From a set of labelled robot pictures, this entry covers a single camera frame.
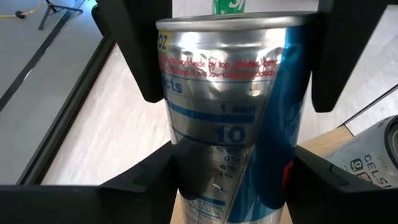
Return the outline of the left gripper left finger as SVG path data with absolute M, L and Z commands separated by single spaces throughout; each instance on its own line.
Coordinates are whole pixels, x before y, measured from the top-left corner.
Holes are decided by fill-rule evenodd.
M 163 99 L 155 23 L 172 17 L 172 2 L 98 0 L 98 8 L 118 43 L 143 98 Z M 174 146 L 165 143 L 143 161 L 99 187 L 111 223 L 170 223 L 177 194 Z

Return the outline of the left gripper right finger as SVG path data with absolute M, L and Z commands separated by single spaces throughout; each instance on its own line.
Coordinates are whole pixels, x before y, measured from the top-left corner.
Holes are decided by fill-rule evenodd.
M 336 105 L 389 0 L 322 0 L 313 43 L 312 103 Z M 389 191 L 298 146 L 285 190 L 293 223 L 383 223 Z

